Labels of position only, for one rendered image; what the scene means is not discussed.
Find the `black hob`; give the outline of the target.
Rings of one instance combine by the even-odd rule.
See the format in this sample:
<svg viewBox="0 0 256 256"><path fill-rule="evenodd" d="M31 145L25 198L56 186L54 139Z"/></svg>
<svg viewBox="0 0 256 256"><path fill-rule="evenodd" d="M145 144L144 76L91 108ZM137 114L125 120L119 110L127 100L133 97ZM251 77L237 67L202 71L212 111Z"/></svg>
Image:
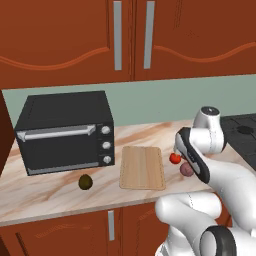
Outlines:
<svg viewBox="0 0 256 256"><path fill-rule="evenodd" d="M224 116L221 127L230 146L256 171L256 113Z"/></svg>

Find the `wooden cutting board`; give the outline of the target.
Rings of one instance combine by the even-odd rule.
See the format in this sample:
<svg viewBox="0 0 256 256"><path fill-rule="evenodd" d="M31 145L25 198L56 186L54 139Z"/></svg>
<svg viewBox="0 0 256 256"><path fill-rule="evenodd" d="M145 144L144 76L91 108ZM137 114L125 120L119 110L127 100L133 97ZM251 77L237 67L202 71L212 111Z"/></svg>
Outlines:
<svg viewBox="0 0 256 256"><path fill-rule="evenodd" d="M122 149L119 185L122 189L164 190L161 150L158 147L125 146Z"/></svg>

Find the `brown wall cupboard door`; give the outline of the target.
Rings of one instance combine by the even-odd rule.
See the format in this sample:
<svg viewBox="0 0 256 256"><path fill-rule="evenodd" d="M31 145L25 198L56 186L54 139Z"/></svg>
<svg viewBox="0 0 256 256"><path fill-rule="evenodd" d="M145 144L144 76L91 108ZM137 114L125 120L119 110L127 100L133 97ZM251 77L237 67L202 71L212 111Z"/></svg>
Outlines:
<svg viewBox="0 0 256 256"><path fill-rule="evenodd" d="M114 1L122 2L121 71ZM130 0L0 0L0 88L128 81L130 25Z"/></svg>
<svg viewBox="0 0 256 256"><path fill-rule="evenodd" d="M151 68L146 4L155 2ZM134 78L256 74L256 0L136 0Z"/></svg>

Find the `red tomato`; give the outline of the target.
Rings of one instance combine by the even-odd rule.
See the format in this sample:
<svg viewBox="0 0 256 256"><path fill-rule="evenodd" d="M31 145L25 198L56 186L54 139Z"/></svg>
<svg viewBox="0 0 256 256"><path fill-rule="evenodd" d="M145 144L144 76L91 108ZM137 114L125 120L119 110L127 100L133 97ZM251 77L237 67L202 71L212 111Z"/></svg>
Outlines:
<svg viewBox="0 0 256 256"><path fill-rule="evenodd" d="M171 153L169 160L172 164L179 164L181 162L181 156L176 153Z"/></svg>

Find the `purple onion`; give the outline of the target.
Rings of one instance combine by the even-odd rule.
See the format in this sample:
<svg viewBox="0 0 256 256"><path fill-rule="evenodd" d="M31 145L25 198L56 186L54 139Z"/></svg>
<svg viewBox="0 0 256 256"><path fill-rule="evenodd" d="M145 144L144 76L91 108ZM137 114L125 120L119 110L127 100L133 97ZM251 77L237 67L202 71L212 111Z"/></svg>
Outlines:
<svg viewBox="0 0 256 256"><path fill-rule="evenodd" d="M191 166L188 163L183 163L180 166L180 173L183 176L191 177L194 174L194 171L193 171L193 169L191 168Z"/></svg>

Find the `brown base cupboard door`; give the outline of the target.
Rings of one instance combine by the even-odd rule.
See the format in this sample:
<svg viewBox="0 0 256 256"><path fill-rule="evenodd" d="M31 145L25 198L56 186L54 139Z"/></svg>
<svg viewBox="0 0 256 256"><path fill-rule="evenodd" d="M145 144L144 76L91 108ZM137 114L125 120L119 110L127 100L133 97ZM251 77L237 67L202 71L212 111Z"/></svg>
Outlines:
<svg viewBox="0 0 256 256"><path fill-rule="evenodd" d="M114 241L107 210L0 227L0 238L10 256L118 256L120 211L113 210Z"/></svg>
<svg viewBox="0 0 256 256"><path fill-rule="evenodd" d="M168 225L156 217L155 203L146 203L122 208L121 231L122 256L155 256Z"/></svg>

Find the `black toaster oven door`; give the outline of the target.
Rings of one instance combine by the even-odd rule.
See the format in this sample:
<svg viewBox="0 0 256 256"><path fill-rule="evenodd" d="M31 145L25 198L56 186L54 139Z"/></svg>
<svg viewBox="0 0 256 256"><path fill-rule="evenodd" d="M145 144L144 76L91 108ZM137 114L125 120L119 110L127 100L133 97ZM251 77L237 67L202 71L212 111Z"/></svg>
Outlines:
<svg viewBox="0 0 256 256"><path fill-rule="evenodd" d="M96 130L90 135L28 140L17 137L29 175L97 167Z"/></svg>

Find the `black toaster oven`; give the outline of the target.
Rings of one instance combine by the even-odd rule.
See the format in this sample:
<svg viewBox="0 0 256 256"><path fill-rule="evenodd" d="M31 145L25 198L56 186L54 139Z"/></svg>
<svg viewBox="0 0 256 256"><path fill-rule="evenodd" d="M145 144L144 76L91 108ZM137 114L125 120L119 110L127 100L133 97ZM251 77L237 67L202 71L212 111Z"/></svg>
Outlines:
<svg viewBox="0 0 256 256"><path fill-rule="evenodd" d="M99 165L111 166L115 163L114 119L103 91L30 95L24 104L15 126L18 131L95 125ZM109 126L109 134L102 134L101 128ZM110 149L103 149L102 143L109 141ZM112 158L109 164L103 162L104 156Z"/></svg>

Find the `dark green avocado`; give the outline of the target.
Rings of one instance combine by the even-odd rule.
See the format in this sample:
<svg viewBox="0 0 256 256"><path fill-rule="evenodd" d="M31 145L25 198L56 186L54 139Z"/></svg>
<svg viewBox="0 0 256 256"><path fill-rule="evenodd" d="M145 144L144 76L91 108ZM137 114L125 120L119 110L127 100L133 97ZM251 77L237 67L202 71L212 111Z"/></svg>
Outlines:
<svg viewBox="0 0 256 256"><path fill-rule="evenodd" d="M79 178L78 185L82 190L89 190L93 186L93 180L88 174L84 174Z"/></svg>

